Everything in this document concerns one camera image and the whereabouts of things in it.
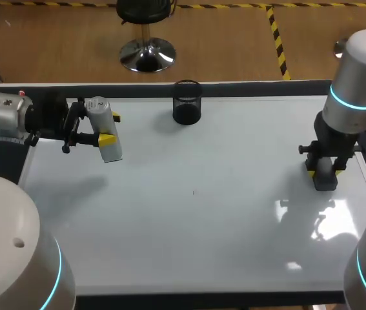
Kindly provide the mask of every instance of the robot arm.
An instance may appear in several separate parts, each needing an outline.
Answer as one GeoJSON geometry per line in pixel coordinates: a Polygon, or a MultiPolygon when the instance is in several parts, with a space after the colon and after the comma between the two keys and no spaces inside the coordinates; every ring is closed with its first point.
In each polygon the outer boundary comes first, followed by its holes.
{"type": "MultiPolygon", "coordinates": [[[[332,191],[338,183],[336,174],[360,150],[355,143],[366,131],[366,30],[349,38],[314,128],[318,140],[300,147],[300,152],[308,153],[305,164],[315,188],[332,191]],[[333,164],[330,157],[337,157],[333,164]]],[[[349,309],[366,309],[366,229],[347,264],[344,292],[349,309]]]]}
{"type": "Polygon", "coordinates": [[[86,102],[78,98],[68,107],[65,98],[56,94],[33,103],[26,96],[0,93],[0,137],[22,139],[30,146],[36,146],[39,138],[64,141],[64,153],[69,153],[77,143],[92,145],[100,149],[104,162],[117,161],[122,158],[122,150],[116,121],[120,117],[102,97],[86,102]],[[93,134],[77,132],[85,117],[91,122],[93,134]]]}
{"type": "Polygon", "coordinates": [[[300,146],[299,152],[307,153],[305,164],[315,188],[333,191],[336,175],[346,169],[354,152],[361,151],[356,142],[366,131],[366,30],[349,38],[314,129],[318,140],[300,146]]]}

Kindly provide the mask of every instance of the black stool seat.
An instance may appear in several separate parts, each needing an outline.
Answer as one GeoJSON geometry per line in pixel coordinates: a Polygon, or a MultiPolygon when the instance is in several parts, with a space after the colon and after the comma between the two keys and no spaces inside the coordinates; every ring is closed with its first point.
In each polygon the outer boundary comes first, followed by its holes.
{"type": "Polygon", "coordinates": [[[117,14],[132,24],[153,24],[170,15],[170,0],[118,0],[117,14]]]}

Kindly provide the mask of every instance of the floor tape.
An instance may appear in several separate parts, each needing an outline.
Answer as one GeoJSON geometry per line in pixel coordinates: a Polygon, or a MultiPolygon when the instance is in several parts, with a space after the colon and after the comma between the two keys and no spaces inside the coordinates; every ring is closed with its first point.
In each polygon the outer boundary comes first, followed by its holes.
{"type": "Polygon", "coordinates": [[[278,54],[278,65],[279,65],[279,68],[281,71],[281,76],[283,77],[283,79],[285,81],[289,81],[289,80],[291,80],[291,78],[290,78],[289,71],[287,70],[287,67],[286,67],[285,52],[283,51],[283,43],[281,42],[281,39],[280,39],[278,24],[277,24],[276,20],[274,19],[273,7],[270,7],[270,6],[266,7],[266,13],[267,13],[267,18],[269,19],[269,22],[270,22],[270,27],[272,29],[274,44],[276,46],[276,52],[278,54]]]}
{"type": "MultiPolygon", "coordinates": [[[[115,8],[115,3],[75,3],[75,2],[4,2],[0,1],[0,5],[12,6],[70,6],[70,7],[91,7],[91,8],[115,8]]],[[[268,7],[285,7],[285,8],[321,8],[321,7],[366,7],[366,3],[245,3],[238,5],[178,5],[179,8],[268,8],[268,7]]]]}

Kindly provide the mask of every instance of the wooden floor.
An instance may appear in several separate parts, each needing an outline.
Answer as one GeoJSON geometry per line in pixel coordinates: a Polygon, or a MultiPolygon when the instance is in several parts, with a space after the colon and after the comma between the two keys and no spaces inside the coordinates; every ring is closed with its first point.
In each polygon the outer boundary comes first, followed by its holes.
{"type": "MultiPolygon", "coordinates": [[[[236,2],[180,0],[179,4],[236,2]]],[[[274,16],[292,79],[332,79],[338,64],[332,55],[334,42],[366,28],[366,7],[276,7],[274,16]]],[[[151,25],[152,36],[170,41],[178,53],[171,68],[156,74],[136,74],[119,63],[120,48],[138,32],[137,26],[121,26],[113,8],[0,6],[0,74],[7,83],[282,79],[264,9],[178,8],[173,17],[151,25]]]]}

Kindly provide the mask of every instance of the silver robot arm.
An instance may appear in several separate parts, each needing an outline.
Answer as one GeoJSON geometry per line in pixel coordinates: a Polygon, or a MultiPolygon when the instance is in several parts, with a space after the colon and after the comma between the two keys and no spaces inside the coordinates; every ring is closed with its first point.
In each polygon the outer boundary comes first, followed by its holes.
{"type": "MultiPolygon", "coordinates": [[[[327,125],[322,127],[326,130],[316,131],[322,154],[327,156],[328,151],[332,151],[329,156],[353,154],[351,144],[356,142],[358,134],[366,131],[366,30],[356,32],[348,40],[319,118],[319,122],[327,125]]],[[[312,158],[319,149],[311,154],[312,158]]],[[[344,292],[350,309],[366,310],[366,229],[347,264],[344,292]]]]}
{"type": "Polygon", "coordinates": [[[119,120],[102,97],[78,98],[68,107],[65,98],[54,95],[33,103],[26,96],[0,93],[0,137],[22,139],[26,145],[36,146],[39,138],[62,140],[64,153],[77,143],[92,145],[99,148],[104,162],[117,161],[122,158],[115,124],[119,120]],[[89,118],[93,134],[77,132],[84,117],[89,118]]]}

